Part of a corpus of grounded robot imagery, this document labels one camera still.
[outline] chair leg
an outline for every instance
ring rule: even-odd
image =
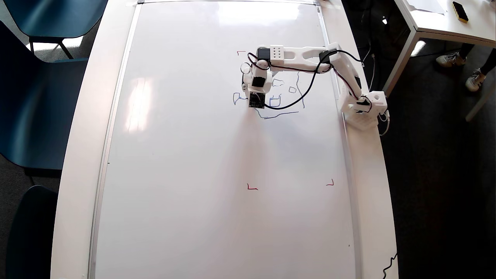
[[[493,80],[491,84],[491,90],[484,90],[482,92],[481,98],[477,101],[475,106],[470,110],[470,112],[465,117],[465,121],[470,122],[472,118],[479,112],[479,110],[484,106],[484,104],[489,100],[489,97],[493,94],[496,88],[496,80]]]
[[[67,57],[69,57],[69,59],[74,59],[74,57],[72,57],[72,55],[70,54],[70,52],[67,50],[67,48],[65,48],[65,45],[63,45],[62,42],[59,43],[59,45],[61,46],[62,50],[65,52],[65,55],[67,55]]]

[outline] paper sheet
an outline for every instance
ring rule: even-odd
[[[436,12],[444,14],[446,11],[436,0],[407,0],[408,4],[417,10]]]

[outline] red corner mark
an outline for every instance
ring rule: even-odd
[[[257,188],[250,188],[248,183],[247,183],[247,185],[248,185],[248,190],[257,190],[258,191]]]

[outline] white table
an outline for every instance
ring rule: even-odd
[[[495,47],[496,13],[489,0],[457,0],[468,15],[468,23],[458,20],[452,0],[438,0],[445,14],[416,10],[407,0],[394,0],[410,28],[410,35],[384,85],[386,96],[391,94],[410,55],[420,38],[454,41]]]
[[[350,26],[339,0],[322,2],[330,41],[358,55]],[[97,185],[104,175],[102,158],[112,115],[116,83],[135,7],[109,0],[88,62],[74,113],[62,172],[52,249],[51,278],[88,278],[92,226]],[[365,75],[356,63],[361,80]],[[354,237],[361,255],[356,262],[359,278],[380,278],[389,258],[396,253],[396,240],[387,174],[378,131],[361,132],[347,127],[351,180],[356,185]],[[397,261],[388,278],[397,278]]]

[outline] sneaker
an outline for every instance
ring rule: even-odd
[[[486,79],[486,76],[481,73],[481,69],[477,69],[467,79],[465,86],[469,91],[475,92],[479,90],[479,87],[481,87],[482,83],[484,82],[484,79]]]
[[[453,66],[461,66],[465,65],[466,59],[461,58],[461,56],[458,54],[458,52],[448,54],[448,55],[441,55],[438,58],[435,59],[435,61],[444,68],[450,68]]]

